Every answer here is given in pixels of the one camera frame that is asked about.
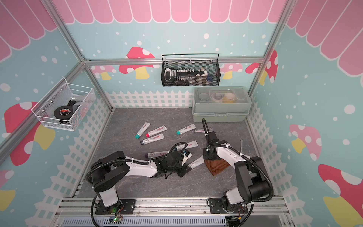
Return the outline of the silver purple Protetix toothpaste tube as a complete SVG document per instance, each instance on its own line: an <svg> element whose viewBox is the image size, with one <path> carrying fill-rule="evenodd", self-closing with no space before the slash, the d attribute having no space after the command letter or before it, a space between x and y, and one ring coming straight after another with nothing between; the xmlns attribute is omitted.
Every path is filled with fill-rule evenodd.
<svg viewBox="0 0 363 227"><path fill-rule="evenodd" d="M209 132L214 131L213 128L208 128L208 130L209 130ZM192 132L193 133L206 133L203 128L202 129L193 129Z"/></svg>

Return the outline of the brown cloth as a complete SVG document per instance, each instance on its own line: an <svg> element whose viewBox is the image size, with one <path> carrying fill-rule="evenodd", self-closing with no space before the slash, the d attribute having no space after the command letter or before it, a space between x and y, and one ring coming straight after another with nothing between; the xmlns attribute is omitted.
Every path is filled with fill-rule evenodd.
<svg viewBox="0 0 363 227"><path fill-rule="evenodd" d="M204 160L205 165L207 169L210 171L210 173L213 176L218 175L222 171L224 171L226 168L230 166L228 162L226 162L224 159L220 160Z"/></svg>

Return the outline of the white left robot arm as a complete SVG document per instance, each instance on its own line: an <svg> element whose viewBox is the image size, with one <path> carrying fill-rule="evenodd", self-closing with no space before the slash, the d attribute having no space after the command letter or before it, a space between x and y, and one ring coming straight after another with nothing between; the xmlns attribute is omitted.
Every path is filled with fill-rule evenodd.
<svg viewBox="0 0 363 227"><path fill-rule="evenodd" d="M176 173L183 177L191 168L186 161L192 157L188 151L172 151L166 155L148 161L130 158L122 151L95 162L86 174L86 180L92 184L101 204L106 207L120 204L115 185L125 176L144 176L148 178L168 178Z"/></svg>

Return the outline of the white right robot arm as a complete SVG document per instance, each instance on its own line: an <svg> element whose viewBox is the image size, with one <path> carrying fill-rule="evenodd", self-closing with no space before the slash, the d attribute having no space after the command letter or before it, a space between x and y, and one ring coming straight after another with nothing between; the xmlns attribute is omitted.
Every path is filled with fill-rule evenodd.
<svg viewBox="0 0 363 227"><path fill-rule="evenodd" d="M207 146L203 149L203 159L223 159L235 170L236 187L226 191L221 198L224 210L233 212L241 205L267 202L273 198L273 185L260 157L244 155L226 141L219 140L215 132L206 132L205 137Z"/></svg>

